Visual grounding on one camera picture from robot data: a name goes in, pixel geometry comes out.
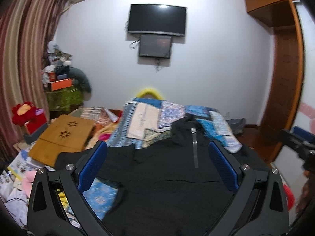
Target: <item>wooden door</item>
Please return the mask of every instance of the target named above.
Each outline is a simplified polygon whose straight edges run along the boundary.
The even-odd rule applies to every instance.
[[[275,30],[275,64],[268,104],[260,132],[276,144],[278,132],[288,125],[299,89],[299,50],[296,29]]]

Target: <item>stuffed toy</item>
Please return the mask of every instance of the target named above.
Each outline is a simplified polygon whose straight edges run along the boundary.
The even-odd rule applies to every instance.
[[[12,122],[15,125],[23,126],[26,122],[35,118],[35,112],[37,108],[31,102],[25,102],[24,104],[18,104],[12,108]]]

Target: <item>bolt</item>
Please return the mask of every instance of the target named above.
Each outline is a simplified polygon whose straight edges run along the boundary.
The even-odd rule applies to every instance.
[[[279,170],[276,169],[276,168],[272,168],[271,171],[272,171],[273,174],[278,174],[279,173]]]
[[[243,170],[250,170],[250,166],[247,164],[242,165]]]
[[[66,170],[72,170],[73,167],[74,167],[73,164],[68,164],[68,165],[66,165]]]
[[[38,170],[37,170],[37,173],[38,174],[42,174],[44,172],[44,168],[39,168]]]

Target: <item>white wall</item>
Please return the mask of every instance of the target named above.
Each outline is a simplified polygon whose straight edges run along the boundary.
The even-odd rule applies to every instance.
[[[296,5],[304,41],[304,82],[301,95],[301,103],[305,103],[308,106],[315,107],[315,23],[312,20],[310,14],[306,8],[301,4]],[[297,112],[294,126],[299,126],[307,131],[311,131],[310,122],[312,118],[309,118],[301,111]],[[281,172],[281,175],[286,180],[288,185],[293,191],[295,198],[298,200],[302,187],[306,182],[306,178],[303,176],[303,161],[297,157],[297,154],[288,147],[283,147],[277,159],[274,162],[275,166]],[[290,221],[295,218],[295,209],[290,213]]]
[[[152,59],[129,49],[134,39],[124,27],[133,3],[187,7],[185,43],[174,40],[169,65],[159,72]],[[86,0],[61,17],[56,41],[91,82],[86,106],[118,109],[154,88],[166,100],[215,107],[255,124],[269,89],[270,34],[246,13],[244,0]]]

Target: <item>striped curtain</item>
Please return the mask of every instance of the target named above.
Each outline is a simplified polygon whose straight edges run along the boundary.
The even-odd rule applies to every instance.
[[[16,155],[23,138],[12,124],[12,107],[25,101],[49,109],[41,83],[44,52],[67,0],[13,0],[0,18],[0,160]]]

